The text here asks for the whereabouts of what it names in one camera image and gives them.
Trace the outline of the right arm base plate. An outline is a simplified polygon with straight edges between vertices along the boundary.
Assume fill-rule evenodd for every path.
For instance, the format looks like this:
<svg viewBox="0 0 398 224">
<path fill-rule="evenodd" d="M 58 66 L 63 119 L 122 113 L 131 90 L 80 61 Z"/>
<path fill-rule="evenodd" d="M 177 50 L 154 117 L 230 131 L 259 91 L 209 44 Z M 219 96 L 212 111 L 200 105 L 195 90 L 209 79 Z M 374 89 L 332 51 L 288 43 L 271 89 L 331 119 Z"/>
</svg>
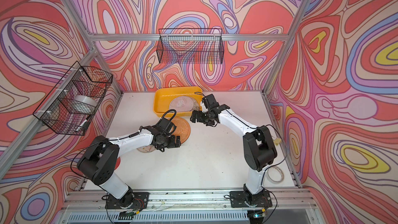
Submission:
<svg viewBox="0 0 398 224">
<path fill-rule="evenodd" d="M 258 194 L 252 195 L 249 191 L 230 191 L 224 196 L 230 200 L 232 208 L 265 208 L 273 206 L 270 192 L 266 190 L 260 191 Z"/>
</svg>

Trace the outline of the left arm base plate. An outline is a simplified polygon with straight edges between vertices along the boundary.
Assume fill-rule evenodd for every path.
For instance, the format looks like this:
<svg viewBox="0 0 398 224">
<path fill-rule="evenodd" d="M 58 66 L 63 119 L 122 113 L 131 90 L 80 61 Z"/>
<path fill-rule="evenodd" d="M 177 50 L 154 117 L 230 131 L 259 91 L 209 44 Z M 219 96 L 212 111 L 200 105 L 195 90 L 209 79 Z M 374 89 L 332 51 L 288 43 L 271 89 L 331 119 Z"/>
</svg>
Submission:
<svg viewBox="0 0 398 224">
<path fill-rule="evenodd" d="M 133 192 L 127 197 L 116 199 L 114 196 L 107 194 L 102 196 L 102 200 L 105 201 L 106 209 L 132 209 L 134 211 L 142 211 L 148 206 L 149 195 L 149 192 Z"/>
</svg>

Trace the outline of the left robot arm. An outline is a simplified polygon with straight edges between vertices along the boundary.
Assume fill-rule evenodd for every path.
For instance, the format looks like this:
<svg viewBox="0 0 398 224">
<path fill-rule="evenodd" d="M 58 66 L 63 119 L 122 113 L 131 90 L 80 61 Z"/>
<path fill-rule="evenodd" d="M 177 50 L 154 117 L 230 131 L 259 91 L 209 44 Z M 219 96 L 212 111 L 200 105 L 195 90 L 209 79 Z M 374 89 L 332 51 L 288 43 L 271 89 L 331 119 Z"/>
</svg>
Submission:
<svg viewBox="0 0 398 224">
<path fill-rule="evenodd" d="M 114 172 L 118 158 L 141 147 L 153 146 L 164 152 L 167 148 L 179 148 L 181 139 L 172 120 L 176 110 L 168 110 L 154 125 L 140 127 L 127 136 L 108 139 L 97 136 L 77 163 L 77 169 L 95 185 L 105 190 L 127 208 L 135 200 L 133 190 Z"/>
</svg>

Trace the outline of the yellow plastic storage box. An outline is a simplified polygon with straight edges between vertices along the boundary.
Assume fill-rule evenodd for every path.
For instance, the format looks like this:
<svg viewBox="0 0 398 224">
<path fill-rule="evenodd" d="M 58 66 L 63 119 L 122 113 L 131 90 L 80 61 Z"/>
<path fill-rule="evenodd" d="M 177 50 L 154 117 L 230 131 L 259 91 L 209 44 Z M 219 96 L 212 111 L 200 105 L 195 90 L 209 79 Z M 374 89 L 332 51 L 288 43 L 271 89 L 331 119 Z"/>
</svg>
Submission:
<svg viewBox="0 0 398 224">
<path fill-rule="evenodd" d="M 197 86 L 191 87 L 173 87 L 173 88 L 163 88 L 155 92 L 153 111 L 158 117 L 162 117 L 168 110 L 172 100 L 180 96 L 188 96 L 195 100 L 201 110 L 201 94 L 195 94 L 196 92 L 202 93 L 202 89 Z"/>
</svg>

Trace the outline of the orange round coaster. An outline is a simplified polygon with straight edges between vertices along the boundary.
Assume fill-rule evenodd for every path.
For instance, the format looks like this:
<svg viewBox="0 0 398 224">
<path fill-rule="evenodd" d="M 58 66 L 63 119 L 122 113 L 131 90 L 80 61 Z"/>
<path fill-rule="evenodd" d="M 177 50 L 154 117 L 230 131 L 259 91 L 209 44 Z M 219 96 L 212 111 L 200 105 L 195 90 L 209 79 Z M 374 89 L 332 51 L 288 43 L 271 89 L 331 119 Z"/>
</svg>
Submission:
<svg viewBox="0 0 398 224">
<path fill-rule="evenodd" d="M 176 126 L 176 130 L 173 133 L 176 137 L 180 137 L 180 142 L 183 144 L 185 141 L 188 140 L 190 133 L 191 133 L 191 127 L 190 124 L 183 118 L 181 117 L 175 117 L 172 120 L 172 123 Z"/>
</svg>

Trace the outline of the cream blue doodle coaster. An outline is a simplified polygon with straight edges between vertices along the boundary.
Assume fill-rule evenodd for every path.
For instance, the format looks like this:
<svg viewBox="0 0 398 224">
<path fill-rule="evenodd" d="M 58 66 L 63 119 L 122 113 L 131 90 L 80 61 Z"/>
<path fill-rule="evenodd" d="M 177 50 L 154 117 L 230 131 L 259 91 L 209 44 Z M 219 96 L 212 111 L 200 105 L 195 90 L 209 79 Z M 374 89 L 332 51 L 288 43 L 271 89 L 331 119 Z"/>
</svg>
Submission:
<svg viewBox="0 0 398 224">
<path fill-rule="evenodd" d="M 148 145 L 148 146 L 143 146 L 137 149 L 139 152 L 142 153 L 151 153 L 156 150 L 156 148 L 153 145 Z"/>
</svg>

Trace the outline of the green line-art coaster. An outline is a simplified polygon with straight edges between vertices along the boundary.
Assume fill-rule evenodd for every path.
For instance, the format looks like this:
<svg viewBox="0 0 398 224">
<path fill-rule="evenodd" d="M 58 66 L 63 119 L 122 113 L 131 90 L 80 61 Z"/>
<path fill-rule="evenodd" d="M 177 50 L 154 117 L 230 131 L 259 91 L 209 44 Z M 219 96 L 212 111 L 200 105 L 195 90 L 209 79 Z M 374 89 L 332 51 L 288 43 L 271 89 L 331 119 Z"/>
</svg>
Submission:
<svg viewBox="0 0 398 224">
<path fill-rule="evenodd" d="M 193 102 L 192 111 L 200 111 L 201 110 L 201 106 L 198 103 L 198 101 L 195 98 L 191 98 L 191 100 Z"/>
</svg>

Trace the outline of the pale pink cloud coaster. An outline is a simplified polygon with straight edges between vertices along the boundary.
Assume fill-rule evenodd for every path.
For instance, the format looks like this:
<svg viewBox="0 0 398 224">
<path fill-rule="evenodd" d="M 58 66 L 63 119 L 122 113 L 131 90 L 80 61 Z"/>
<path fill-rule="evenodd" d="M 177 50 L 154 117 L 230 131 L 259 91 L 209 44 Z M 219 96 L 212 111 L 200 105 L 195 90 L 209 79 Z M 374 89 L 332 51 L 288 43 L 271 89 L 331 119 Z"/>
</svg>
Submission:
<svg viewBox="0 0 398 224">
<path fill-rule="evenodd" d="M 169 109 L 176 112 L 190 112 L 192 111 L 192 107 L 193 102 L 189 96 L 176 97 L 169 104 Z"/>
</svg>

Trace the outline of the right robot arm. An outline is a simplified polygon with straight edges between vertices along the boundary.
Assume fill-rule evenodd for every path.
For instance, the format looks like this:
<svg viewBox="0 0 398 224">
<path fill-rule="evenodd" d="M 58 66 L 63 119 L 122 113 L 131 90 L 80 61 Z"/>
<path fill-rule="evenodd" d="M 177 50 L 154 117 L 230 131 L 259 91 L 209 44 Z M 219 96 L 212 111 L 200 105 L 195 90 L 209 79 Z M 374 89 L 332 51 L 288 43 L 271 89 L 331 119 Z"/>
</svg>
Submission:
<svg viewBox="0 0 398 224">
<path fill-rule="evenodd" d="M 201 92 L 195 94 L 202 97 L 200 103 L 202 109 L 193 111 L 190 121 L 203 123 L 209 127 L 221 124 L 242 138 L 244 159 L 250 167 L 244 191 L 252 196 L 259 194 L 263 191 L 263 173 L 277 158 L 277 149 L 269 128 L 265 125 L 252 125 L 240 118 L 229 106 L 219 104 L 213 94 L 205 95 Z"/>
</svg>

